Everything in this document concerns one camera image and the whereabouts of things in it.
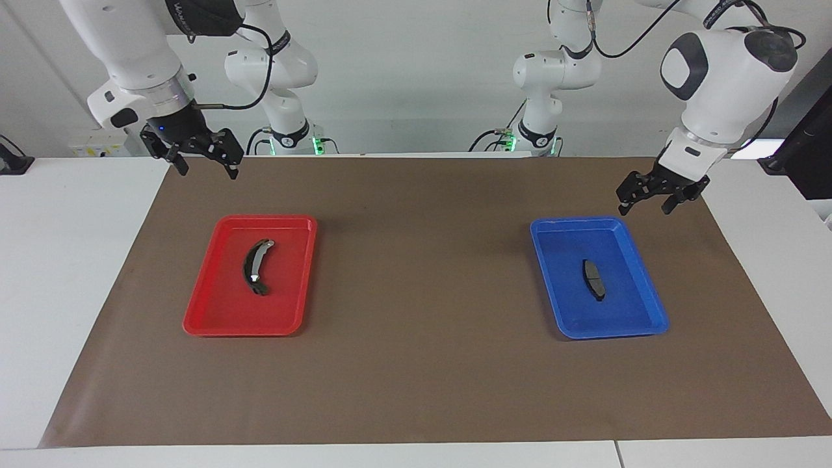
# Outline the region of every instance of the brown mat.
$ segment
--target brown mat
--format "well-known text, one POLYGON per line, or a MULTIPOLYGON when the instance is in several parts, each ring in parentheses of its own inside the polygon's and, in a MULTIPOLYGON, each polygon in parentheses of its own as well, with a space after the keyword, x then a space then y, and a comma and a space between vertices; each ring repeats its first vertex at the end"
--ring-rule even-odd
POLYGON ((41 446, 832 434, 704 202, 626 219, 665 335, 557 331, 529 223, 613 214, 617 184, 651 163, 252 158, 230 182, 191 159, 162 184, 41 446), (298 336, 182 330, 231 213, 319 220, 298 336))

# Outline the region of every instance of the green indicator light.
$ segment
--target green indicator light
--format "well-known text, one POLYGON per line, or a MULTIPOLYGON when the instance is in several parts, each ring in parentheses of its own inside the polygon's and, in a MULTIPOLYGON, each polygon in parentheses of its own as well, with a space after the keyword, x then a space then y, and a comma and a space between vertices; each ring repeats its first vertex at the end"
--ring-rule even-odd
POLYGON ((312 145, 314 146, 314 153, 316 156, 324 154, 324 145, 321 144, 319 138, 312 137, 312 145))

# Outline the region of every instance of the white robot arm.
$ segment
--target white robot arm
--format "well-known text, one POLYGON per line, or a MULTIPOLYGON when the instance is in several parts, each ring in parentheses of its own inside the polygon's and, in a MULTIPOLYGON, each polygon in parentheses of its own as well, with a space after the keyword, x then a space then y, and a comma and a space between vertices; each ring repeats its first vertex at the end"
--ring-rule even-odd
POLYGON ((290 89, 312 85, 318 77, 318 63, 298 44, 283 24, 274 0, 248 0, 246 23, 272 37, 269 49, 260 34, 241 30, 253 46, 233 51, 225 59, 225 74, 236 86, 257 96, 263 87, 268 59, 274 62, 269 91, 261 103, 269 118, 269 132, 279 154, 309 154, 315 151, 314 124, 307 120, 300 99, 290 89))
MULTIPOLYGON (((755 3, 742 0, 636 0, 697 18, 703 31, 687 32, 661 64, 667 88, 687 102, 652 172, 631 173, 617 190, 622 215, 633 204, 670 195, 670 213, 695 200, 708 184, 707 171, 740 140, 746 128, 791 79, 797 53, 788 28, 772 26, 755 3)), ((562 104, 553 93, 581 89, 601 73, 595 14, 602 0, 553 0, 550 29, 557 51, 534 52, 514 64, 514 81, 526 91, 527 109, 512 129, 516 150, 549 153, 562 104)))
MULTIPOLYGON (((669 0, 637 1, 671 5, 669 0)), ((762 12, 751 5, 682 0, 673 10, 696 17, 708 29, 682 34, 664 56, 661 79, 686 108, 653 170, 632 172, 618 187, 622 215, 655 195, 670 195, 661 207, 665 214, 697 199, 710 181, 708 170, 783 91, 797 63, 790 33, 758 17, 762 12)))
POLYGON ((232 179, 243 157, 233 133, 227 128, 212 132, 202 109, 242 110, 263 102, 277 129, 300 122, 295 128, 299 130, 306 122, 297 97, 280 88, 311 84, 317 77, 317 64, 309 52, 291 42, 274 1, 165 1, 166 14, 189 37, 239 33, 257 44, 256 49, 233 53, 226 63, 229 68, 235 58, 242 59, 240 70, 228 74, 258 96, 247 106, 196 103, 191 85, 196 77, 185 72, 168 45, 161 23, 167 18, 158 16, 158 6, 146 0, 60 1, 84 43, 110 75, 110 80, 87 99, 95 118, 105 128, 147 121, 141 138, 148 151, 166 159, 182 175, 188 166, 180 152, 219 162, 232 179), (266 79, 274 82, 263 90, 266 79))
MULTIPOLYGON (((596 11, 602 3, 593 3, 596 11)), ((549 28, 562 46, 555 51, 527 53, 514 63, 514 82, 527 95, 526 111, 512 128, 517 138, 514 149, 534 156, 548 154, 555 141, 563 105, 554 92, 590 87, 601 76, 601 57, 592 48, 587 27, 586 0, 557 0, 550 13, 549 28)))

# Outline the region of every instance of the black cable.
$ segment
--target black cable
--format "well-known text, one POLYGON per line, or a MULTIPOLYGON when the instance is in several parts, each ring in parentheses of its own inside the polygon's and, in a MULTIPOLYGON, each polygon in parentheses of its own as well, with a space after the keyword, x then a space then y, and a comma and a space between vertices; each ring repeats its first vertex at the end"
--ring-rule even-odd
POLYGON ((804 45, 806 45, 806 35, 805 35, 805 34, 803 34, 803 33, 802 33, 802 32, 800 32, 800 31, 798 31, 797 29, 794 29, 793 27, 787 27, 787 26, 769 26, 769 28, 770 28, 770 29, 773 29, 773 30, 778 30, 778 29, 779 29, 779 30, 781 30, 781 31, 790 32, 791 34, 796 35, 796 36, 800 39, 800 44, 798 44, 798 45, 796 45, 796 46, 795 46, 795 50, 797 50, 797 49, 799 49, 799 48, 803 47, 804 45))
POLYGON ((714 17, 711 20, 711 24, 715 23, 716 20, 720 19, 722 17, 722 15, 725 14, 725 12, 728 11, 728 8, 733 7, 737 3, 745 4, 745 6, 747 6, 749 10, 752 10, 752 12, 756 11, 757 16, 759 16, 763 20, 763 22, 768 22, 769 21, 769 18, 765 15, 765 12, 763 11, 763 8, 760 5, 758 5, 757 2, 754 2, 753 0, 728 0, 727 2, 725 2, 724 4, 721 5, 722 6, 722 11, 720 12, 719 15, 717 15, 716 17, 714 17))
POLYGON ((628 52, 630 52, 633 48, 635 48, 635 47, 638 45, 638 43, 639 43, 639 42, 641 42, 641 40, 642 40, 642 39, 644 39, 644 37, 646 37, 646 36, 647 36, 647 34, 648 34, 650 31, 652 31, 652 30, 653 30, 653 28, 654 28, 654 27, 656 27, 656 25, 657 25, 657 24, 658 24, 658 23, 659 23, 662 19, 664 19, 664 18, 665 18, 665 16, 667 16, 667 14, 668 14, 669 12, 671 12, 671 10, 673 9, 673 7, 675 7, 675 6, 676 6, 679 2, 681 2, 681 0, 674 0, 674 2, 673 2, 673 3, 671 3, 670 5, 668 5, 668 6, 667 6, 667 8, 665 8, 665 11, 661 12, 661 15, 659 15, 659 17, 658 17, 658 18, 656 18, 656 21, 654 21, 654 22, 653 22, 653 24, 651 24, 649 27, 647 27, 647 29, 645 29, 645 30, 644 30, 644 32, 642 32, 642 33, 641 33, 641 36, 639 36, 639 37, 638 37, 638 39, 636 39, 636 41, 635 41, 634 43, 630 44, 630 47, 628 47, 628 48, 624 49, 624 52, 610 54, 610 53, 606 53, 606 52, 602 51, 602 50, 601 50, 601 47, 598 45, 598 41, 597 41, 597 39, 596 39, 596 37, 595 37, 595 32, 594 32, 594 31, 592 32, 592 45, 594 45, 594 46, 595 46, 595 49, 597 49, 597 50, 598 50, 598 53, 600 53, 603 57, 606 57, 606 58, 619 58, 619 57, 623 57, 623 56, 624 56, 624 55, 626 55, 628 52))
POLYGON ((487 137, 488 135, 497 135, 497 131, 496 130, 489 130, 487 132, 484 132, 479 137, 477 137, 477 139, 474 140, 473 143, 471 143, 471 147, 468 149, 468 152, 472 152, 473 149, 477 146, 477 144, 480 143, 483 140, 483 138, 487 137))
POLYGON ((755 133, 754 136, 751 137, 751 139, 748 142, 745 143, 745 145, 735 149, 733 152, 740 152, 740 151, 746 149, 747 147, 751 146, 751 143, 757 141, 757 138, 759 138, 760 135, 763 134, 763 131, 765 130, 765 128, 769 126, 769 123, 771 123, 771 118, 775 116, 775 112, 777 111, 777 102, 779 100, 780 99, 778 97, 776 97, 775 100, 771 103, 771 110, 769 111, 769 115, 763 121, 763 125, 760 126, 760 130, 757 130, 757 133, 755 133))
POLYGON ((257 136, 261 133, 266 133, 266 131, 262 128, 258 128, 257 130, 255 130, 254 133, 251 134, 251 137, 249 137, 249 144, 245 145, 245 154, 251 154, 251 145, 255 143, 255 138, 257 138, 257 136))
MULTIPOLYGON (((806 45, 806 35, 803 34, 800 31, 798 31, 797 29, 794 29, 793 27, 776 26, 776 25, 770 24, 769 23, 769 18, 765 15, 765 11, 763 11, 763 8, 759 4, 757 4, 757 2, 754 2, 754 0, 729 0, 728 3, 726 4, 726 6, 727 7, 732 7, 732 6, 736 5, 737 3, 743 3, 750 10, 756 11, 756 16, 758 17, 758 19, 760 19, 760 22, 763 23, 763 28, 764 29, 770 29, 771 31, 785 31, 785 32, 788 32, 790 34, 796 35, 800 39, 800 43, 795 46, 795 50, 800 49, 801 47, 806 45)), ((725 13, 725 11, 727 11, 727 10, 728 10, 728 8, 725 8, 722 11, 722 13, 725 13)), ((714 22, 716 20, 718 20, 721 16, 722 16, 722 14, 720 14, 719 16, 714 18, 714 22)))
POLYGON ((263 35, 263 37, 265 37, 266 43, 269 44, 269 47, 266 49, 266 55, 268 55, 268 59, 269 59, 269 67, 266 70, 265 82, 263 83, 263 90, 260 91, 260 95, 257 97, 257 99, 255 99, 254 101, 252 101, 252 102, 250 102, 250 103, 248 103, 244 106, 229 106, 228 104, 222 104, 222 108, 227 110, 227 111, 244 111, 246 109, 251 109, 252 107, 256 106, 257 104, 260 104, 260 101, 263 100, 263 97, 265 97, 265 94, 269 91, 269 85, 271 84, 271 68, 275 64, 275 60, 272 58, 271 55, 269 55, 271 48, 274 46, 274 44, 271 42, 271 37, 269 37, 269 33, 267 33, 266 31, 263 31, 262 29, 260 29, 257 26, 250 26, 248 24, 240 25, 240 28, 241 29, 248 29, 248 30, 254 31, 254 32, 259 32, 260 34, 263 35))
POLYGON ((335 142, 335 140, 333 140, 332 138, 321 138, 320 141, 322 143, 326 143, 326 142, 332 143, 333 146, 335 146, 335 152, 338 153, 338 154, 341 154, 341 150, 338 149, 338 143, 335 142))
POLYGON ((3 134, 0 134, 0 138, 2 138, 3 140, 6 140, 6 141, 8 142, 8 144, 12 145, 12 147, 13 147, 14 149, 16 149, 16 150, 17 150, 17 152, 19 152, 19 153, 20 153, 20 156, 21 156, 21 157, 26 157, 26 153, 25 153, 25 152, 23 152, 23 150, 22 150, 22 149, 20 149, 20 147, 19 147, 18 145, 14 144, 14 142, 13 142, 12 140, 9 140, 9 139, 8 139, 8 137, 6 137, 6 136, 5 136, 5 135, 3 135, 3 134))
POLYGON ((526 105, 526 101, 528 101, 528 99, 523 99, 522 100, 522 102, 520 103, 520 107, 518 107, 518 110, 512 116, 512 120, 508 121, 508 125, 506 126, 506 128, 511 129, 512 124, 514 123, 514 119, 516 119, 518 117, 518 115, 520 115, 520 111, 522 111, 523 106, 526 105))
POLYGON ((769 18, 765 15, 765 12, 763 11, 763 8, 760 5, 758 5, 757 2, 754 2, 753 0, 743 0, 742 2, 749 9, 753 8, 753 9, 757 10, 757 14, 763 19, 763 21, 765 21, 765 22, 769 21, 769 18))
POLYGON ((260 140, 259 142, 257 142, 257 143, 255 144, 255 154, 257 154, 257 147, 258 147, 261 143, 268 143, 268 144, 271 144, 271 141, 270 141, 270 140, 260 140))
POLYGON ((494 146, 494 151, 497 151, 497 146, 503 144, 503 140, 497 140, 495 142, 490 142, 488 146, 485 147, 483 151, 487 152, 491 146, 494 146))

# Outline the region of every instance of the table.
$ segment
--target table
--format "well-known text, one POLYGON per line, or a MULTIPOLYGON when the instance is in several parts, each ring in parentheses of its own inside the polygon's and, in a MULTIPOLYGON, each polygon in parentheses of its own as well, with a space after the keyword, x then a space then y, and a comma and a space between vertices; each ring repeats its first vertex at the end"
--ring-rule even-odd
MULTIPOLYGON (((0 466, 830 463, 832 437, 26 450, 40 440, 166 169, 150 158, 41 159, 24 177, 0 178, 0 448, 23 449, 0 451, 0 466)), ((711 178, 705 199, 714 218, 832 414, 832 315, 824 296, 832 285, 832 232, 787 178, 768 177, 755 162, 722 162, 711 178)))

